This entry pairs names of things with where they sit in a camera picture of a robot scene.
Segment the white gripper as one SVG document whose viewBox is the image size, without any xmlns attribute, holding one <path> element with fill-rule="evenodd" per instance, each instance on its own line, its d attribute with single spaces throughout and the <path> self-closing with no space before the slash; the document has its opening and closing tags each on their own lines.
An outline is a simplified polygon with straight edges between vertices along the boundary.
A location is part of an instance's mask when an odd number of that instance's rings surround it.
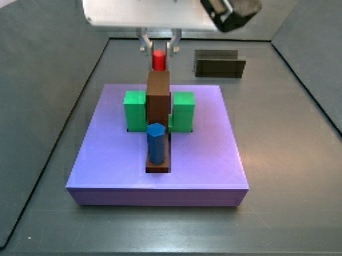
<svg viewBox="0 0 342 256">
<path fill-rule="evenodd" d="M 152 69 L 154 43 L 145 28 L 172 29 L 166 42 L 166 66 L 180 49 L 180 29 L 216 30 L 199 0 L 81 0 L 81 3 L 92 26 L 137 28 L 139 50 L 147 56 L 148 69 Z"/>
</svg>

